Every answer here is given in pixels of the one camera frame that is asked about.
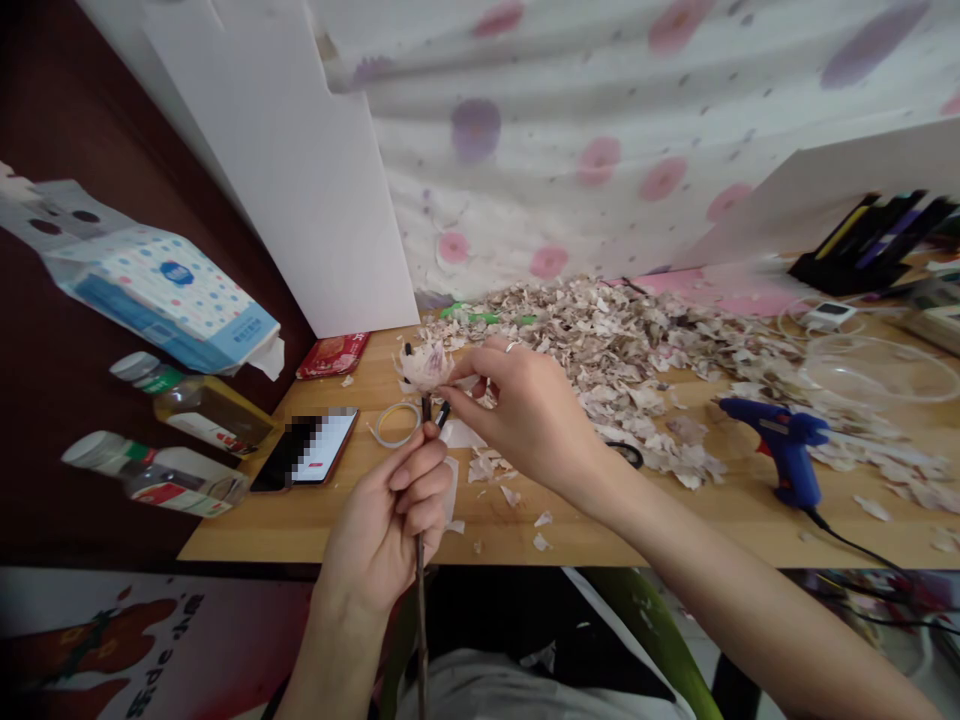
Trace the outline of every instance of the clear plastic bowl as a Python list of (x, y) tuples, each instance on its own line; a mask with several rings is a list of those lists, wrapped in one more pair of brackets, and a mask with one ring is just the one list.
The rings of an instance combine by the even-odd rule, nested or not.
[(828, 335), (807, 343), (800, 375), (834, 401), (871, 410), (960, 395), (960, 377), (932, 355), (861, 335)]

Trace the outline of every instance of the left hand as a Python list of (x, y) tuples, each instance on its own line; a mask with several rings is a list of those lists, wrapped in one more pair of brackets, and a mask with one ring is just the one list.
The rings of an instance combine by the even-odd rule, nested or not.
[(386, 615), (413, 582), (417, 534), (424, 563), (440, 547), (453, 471), (435, 423), (357, 481), (330, 533), (315, 599), (334, 612)]

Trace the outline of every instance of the finger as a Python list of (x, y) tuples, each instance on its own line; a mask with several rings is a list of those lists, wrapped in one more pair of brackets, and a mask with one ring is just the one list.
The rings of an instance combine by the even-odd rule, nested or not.
[(457, 363), (453, 372), (450, 373), (447, 385), (471, 375), (482, 375), (502, 383), (509, 374), (509, 359), (510, 356), (503, 350), (494, 350), (489, 347), (473, 348)]
[(446, 495), (453, 485), (453, 468), (441, 462), (423, 477), (417, 478), (403, 493), (397, 503), (397, 512), (407, 512), (411, 505), (426, 500), (431, 495)]
[(407, 511), (406, 520), (403, 523), (403, 534), (417, 535), (433, 526), (443, 527), (445, 517), (443, 498), (439, 495), (433, 495)]
[(450, 403), (450, 407), (457, 417), (469, 425), (480, 437), (492, 442), (493, 423), (496, 416), (492, 410), (487, 410), (477, 404), (477, 401), (461, 390), (442, 387), (437, 390), (440, 396)]
[(446, 456), (447, 444), (443, 440), (431, 440), (397, 468), (390, 478), (390, 489), (394, 492), (405, 490), (414, 480), (442, 463)]
[(440, 428), (437, 427), (437, 424), (433, 422), (433, 420), (427, 420), (427, 422), (423, 424), (423, 435), (426, 442), (436, 440), (440, 437)]
[(479, 400), (486, 394), (487, 394), (487, 379), (480, 378), (480, 380), (477, 381), (477, 384), (474, 385), (472, 388), (470, 388), (470, 395), (473, 397), (474, 400)]
[(423, 564), (429, 563), (440, 549), (440, 539), (443, 537), (443, 526), (427, 528), (423, 531)]
[(390, 453), (379, 467), (375, 468), (373, 472), (367, 473), (364, 478), (367, 479), (367, 482), (389, 481), (397, 471), (397, 468), (403, 465), (411, 455), (423, 447), (424, 441), (424, 429), (423, 427), (419, 427), (413, 432), (409, 440)]
[(507, 338), (505, 338), (503, 335), (490, 335), (486, 340), (483, 341), (482, 347), (503, 352), (507, 349), (508, 345), (510, 345), (510, 341), (507, 340)]

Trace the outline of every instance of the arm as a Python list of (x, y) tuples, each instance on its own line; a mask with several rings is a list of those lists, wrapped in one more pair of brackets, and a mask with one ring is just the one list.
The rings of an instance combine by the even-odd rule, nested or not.
[(357, 481), (330, 533), (310, 618), (277, 720), (367, 717), (390, 610), (440, 547), (447, 446), (427, 423)]
[[(457, 415), (527, 477), (642, 554), (723, 652), (796, 717), (939, 718), (879, 654), (779, 572), (704, 523), (597, 437), (551, 358), (490, 338), (451, 380), (497, 388), (487, 410), (443, 388)], [(482, 396), (486, 380), (473, 389)]]

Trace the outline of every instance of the pen holder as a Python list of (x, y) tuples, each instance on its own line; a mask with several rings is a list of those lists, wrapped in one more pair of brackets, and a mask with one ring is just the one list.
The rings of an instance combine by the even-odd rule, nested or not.
[(831, 262), (830, 256), (815, 260), (815, 252), (797, 258), (788, 273), (812, 288), (833, 297), (858, 295), (890, 287), (910, 269), (898, 263), (889, 267), (855, 269), (847, 263)]

